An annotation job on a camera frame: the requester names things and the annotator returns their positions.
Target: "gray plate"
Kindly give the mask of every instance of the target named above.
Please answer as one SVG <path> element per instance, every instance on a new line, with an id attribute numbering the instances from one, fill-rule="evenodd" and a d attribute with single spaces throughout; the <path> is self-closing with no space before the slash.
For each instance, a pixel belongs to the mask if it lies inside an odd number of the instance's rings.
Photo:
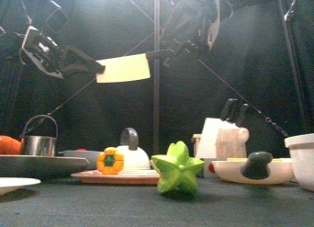
<path id="1" fill-rule="evenodd" d="M 89 161 L 79 157 L 43 157 L 29 155 L 0 155 L 2 177 L 30 177 L 38 179 L 67 177 L 82 172 Z"/>

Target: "yellow bell pepper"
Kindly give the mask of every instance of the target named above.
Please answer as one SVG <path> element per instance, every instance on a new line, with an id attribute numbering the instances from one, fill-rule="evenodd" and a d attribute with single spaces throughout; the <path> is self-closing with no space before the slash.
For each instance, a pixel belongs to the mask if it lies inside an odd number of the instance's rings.
<path id="1" fill-rule="evenodd" d="M 125 166 L 125 155 L 117 148 L 107 148 L 98 156 L 98 171 L 103 175 L 118 175 Z"/>

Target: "green star fruit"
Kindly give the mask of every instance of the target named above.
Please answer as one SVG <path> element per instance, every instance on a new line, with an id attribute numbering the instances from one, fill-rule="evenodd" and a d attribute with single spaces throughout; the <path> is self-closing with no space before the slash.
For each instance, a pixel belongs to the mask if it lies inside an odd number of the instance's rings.
<path id="1" fill-rule="evenodd" d="M 154 155 L 152 162 L 161 174 L 157 185 L 161 194 L 177 188 L 190 194 L 198 193 L 197 174 L 202 170 L 205 162 L 200 158 L 189 156 L 189 149 L 184 142 L 173 143 L 168 154 Z"/>

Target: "white teapot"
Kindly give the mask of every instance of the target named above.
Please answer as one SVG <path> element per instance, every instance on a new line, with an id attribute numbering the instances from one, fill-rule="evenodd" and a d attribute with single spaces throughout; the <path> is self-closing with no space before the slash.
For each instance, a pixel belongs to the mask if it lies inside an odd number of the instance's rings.
<path id="1" fill-rule="evenodd" d="M 140 147 L 138 132 L 133 128 L 125 128 L 121 136 L 121 146 L 117 149 L 125 154 L 124 170 L 152 169 L 149 155 Z"/>

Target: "orange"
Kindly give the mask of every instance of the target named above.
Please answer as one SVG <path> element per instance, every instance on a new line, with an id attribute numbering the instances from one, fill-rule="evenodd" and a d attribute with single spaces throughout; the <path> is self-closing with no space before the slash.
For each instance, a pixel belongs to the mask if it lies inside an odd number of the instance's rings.
<path id="1" fill-rule="evenodd" d="M 22 143 L 7 135 L 0 135 L 0 154 L 21 154 Z"/>

